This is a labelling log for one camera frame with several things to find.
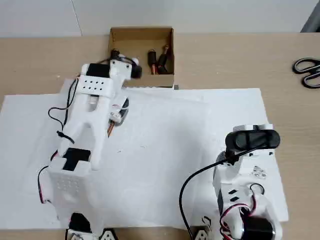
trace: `wire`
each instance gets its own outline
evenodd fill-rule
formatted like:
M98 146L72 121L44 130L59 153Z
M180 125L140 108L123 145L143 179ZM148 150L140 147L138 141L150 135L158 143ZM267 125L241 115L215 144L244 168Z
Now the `wire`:
M243 155L246 155L246 154L248 154L248 153L251 153L251 152L257 150L257 149L260 148L260 147L261 147L261 145L255 147L255 148L253 148L253 149L243 151L243 152L241 152L241 153L239 153L239 154L235 154L235 155L229 156L229 157L227 157L227 158L225 158L225 159L223 159L223 160L221 160L221 161L217 161L217 162L212 163L212 164L210 164L210 165L208 165L208 166L205 166L205 167L199 169L198 171L194 172L193 174L191 174L191 175L185 180L185 182L183 183L183 185L182 185L182 187L181 187L180 194L179 194L179 208L180 208L180 213L181 213L181 216L182 216L182 220L183 220L183 222L184 222L184 225L185 225L185 227L186 227L186 230L187 230L188 233L189 233L189 237L190 237L191 240L194 240L194 237L193 237L191 228L190 228L190 226L189 226L188 220L187 220L187 218L186 218L186 215L185 215L185 213L184 213L184 209L183 209L183 206L182 206L182 196L183 196L184 190L185 190L188 182L189 182L192 178L194 178L195 176L197 176L198 174L200 174L200 173L202 173L202 172L204 172L204 171L206 171L206 170L208 170L208 169L211 169L211 168L213 168L213 167L215 167L215 166L218 166L218 165L220 165L220 164L226 163L226 162L228 162L228 161L231 161L231 160L233 160L233 159L236 159L236 158L238 158L238 157L241 157L241 156L243 156Z
M64 240L68 240L68 228L64 232Z
M42 172L43 170L45 170L47 167L49 167L49 165L44 166L43 168L41 168L41 170L40 170L39 173L38 173L38 178L37 178L37 180L38 180L38 192L39 192L40 202L41 202L42 204L44 204L46 201L44 201L43 196L42 196L42 190L41 190L41 185L40 185L40 174L41 174L41 172Z
M254 185L259 186L259 187L261 188L261 194L262 194L262 195L265 195L265 188L264 188L264 186L262 186L260 183L257 183L257 182L252 183L252 184L249 186L249 189L251 190L251 192L252 192L253 194L254 194L254 191L253 191L252 187L253 187Z
M53 120L55 120L55 121L57 121L57 122L60 123L60 125L61 125L61 131L64 130L64 126L65 126L66 123L67 123L69 108L70 108L70 106L72 105L72 103L73 103L73 101L74 101L78 83L79 83L79 79L78 79L78 77L77 77L77 78L74 79L74 81L73 81L72 84L70 85L70 88L69 88L69 91L68 91L68 97L67 97L66 107L56 107L56 106L53 106L53 107L49 108L49 110L48 110L48 115L49 115L49 117L50 117L51 119L53 119ZM73 88L74 84L75 84L75 87L74 87L73 95L72 95L72 98L71 98L71 101L70 101L71 89ZM51 112L52 110L65 110L65 116L64 116L64 121L63 121L63 123L62 123L62 121L60 121L59 119L51 116L50 112Z
M249 206L248 206L247 204L245 204L245 203L236 203L236 204L228 207L228 208L222 213L222 215L221 215L221 217L220 217L220 220L219 220L220 226L221 226L221 228L222 228L224 231L230 232L229 227L224 224L223 219L224 219L224 217L225 217L232 209L234 209L234 208L237 208L237 209L246 208L246 209L249 211L249 213L251 212L251 209L250 209Z

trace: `ventilation hole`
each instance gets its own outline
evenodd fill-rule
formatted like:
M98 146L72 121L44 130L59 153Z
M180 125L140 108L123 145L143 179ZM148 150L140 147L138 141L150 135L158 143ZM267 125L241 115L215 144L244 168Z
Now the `ventilation hole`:
M237 192L237 190L233 189L233 190L231 190L230 192L228 192L228 194L234 194L234 193L236 193L236 192Z
M237 201L239 198L237 196L234 196L233 198L230 199L231 202Z

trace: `black wire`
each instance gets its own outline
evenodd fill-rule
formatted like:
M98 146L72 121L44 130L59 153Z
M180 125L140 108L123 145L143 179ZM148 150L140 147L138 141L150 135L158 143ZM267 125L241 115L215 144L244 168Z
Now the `black wire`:
M68 240L68 228L65 230L64 240Z
M262 194L262 195L265 195L265 188L264 188L264 186L262 186L260 183L257 183L257 182L252 183L252 184L250 185L250 187L249 187L252 193L254 193L254 191L252 190L252 187L253 187L254 185L259 186L259 187L261 188L261 194Z
M69 107L71 106L71 104L72 104L73 101L74 101L74 98L75 98L75 95L76 95L76 90L77 90L78 82L79 82L79 80L76 78L76 79L72 82L72 84L70 85L70 87L69 87L68 97L67 97L67 102L66 102L66 107L63 107L63 108L62 108L62 107L56 107L56 106L54 106L54 107L49 108L49 110L48 110L48 115L49 115L49 117L50 117L51 119L53 119L53 120L55 120L55 121L57 121L57 122L60 123L60 125L61 125L61 130L62 130L62 131L64 130L64 126L66 125L67 120L68 120ZM75 84L75 87L74 87L73 95L72 95L72 98L71 98L71 101L70 101L71 89L72 89L72 87L74 86L74 84ZM59 119L51 116L50 112L51 112L52 110L65 110L65 116L64 116L64 121L63 121L63 123L62 123L62 121L60 121Z
M38 192L39 192L40 202L41 202L42 204L44 204L45 201L44 201L44 199L43 199L43 195L42 195L42 191L41 191L41 186L40 186L40 174L41 174L41 172L42 172L43 170L45 170L47 167L49 167L49 166L47 165L47 166L44 166L43 168L41 168L41 170L40 170L39 173L38 173L38 178L37 178L37 180L38 180Z
M182 216L184 225L185 225L185 227L186 227L186 230L187 230L188 233L189 233L189 237L190 237L191 240L194 240L194 237L193 237L191 228L190 228L190 226L189 226L188 220L187 220L187 218L186 218L186 215L185 215L185 212L184 212L184 209L183 209L183 206L182 206L182 195L183 195L183 193L184 193L184 190L185 190L188 182L189 182L192 178L194 178L196 175L198 175L198 174L200 174L200 173L202 173L202 172L204 172L204 171L206 171L206 170L208 170L208 169L211 169L211 168L213 168L213 167L215 167L215 166L218 166L218 165L220 165L220 164L226 163L226 162L228 162L228 161L230 161L230 160L232 160L232 159L234 159L234 158L238 158L238 157L241 157L241 156L246 155L246 154L248 154L248 153L251 153L251 152L257 150L257 149L260 148L260 147L261 147L261 146L258 146L258 147L255 147L255 148L251 149L251 150L243 151L243 152L241 152L241 153L239 153L239 154L229 156L229 157L227 157L227 158L225 158L225 159L223 159L223 160L221 160L221 161L217 161L217 162L215 162L215 163L213 163L213 164L210 164L210 165L208 165L208 166L205 166L205 167L199 169L198 171L192 173L192 174L185 180L185 182L183 183L183 185L182 185L182 187L181 187L180 194L179 194L179 208L180 208L180 212L181 212L181 216Z

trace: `white plastic bracket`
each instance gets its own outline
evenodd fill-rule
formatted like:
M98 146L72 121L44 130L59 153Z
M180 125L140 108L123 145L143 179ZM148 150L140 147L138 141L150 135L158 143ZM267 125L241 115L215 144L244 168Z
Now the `white plastic bracket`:
M68 229L67 232L67 240L116 240L116 236L114 236L113 232L110 230L105 230L102 236L99 238L93 233L75 231L72 229Z
M87 76L85 73L89 64L82 66L81 75L75 90L74 102L69 121L63 129L63 134L74 141L80 136L87 124L92 129L95 140L89 162L92 170L98 170L100 158L105 141L108 140L107 128L111 105L120 91L125 80L131 79L132 65L126 62L112 60L110 62L109 77ZM98 96L96 108L90 109L92 96ZM63 156L71 146L69 139L62 138L58 147L58 155Z

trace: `white robot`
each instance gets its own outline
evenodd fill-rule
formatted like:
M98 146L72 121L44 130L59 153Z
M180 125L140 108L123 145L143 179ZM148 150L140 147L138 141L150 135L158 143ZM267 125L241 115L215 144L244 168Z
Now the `white robot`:
M216 162L229 160L217 165L213 172L221 236L200 230L195 239L281 240L282 227L275 213L274 195L276 188L282 193L283 189L281 179L272 171L278 169L275 148L280 144L279 134L272 124L242 125L233 128L225 144L226 150Z
M83 65L71 100L70 117L63 131L58 132L61 143L48 166L52 193L46 199L54 205L62 227L68 229L83 217L89 224L85 227L88 232L95 236L104 232L105 216L100 210L103 199L93 190L89 177L100 168L107 129L120 124L128 111L127 97L119 94L124 81L140 78L141 74L138 60L123 55L112 57L108 64ZM85 126L93 133L92 151L73 148Z

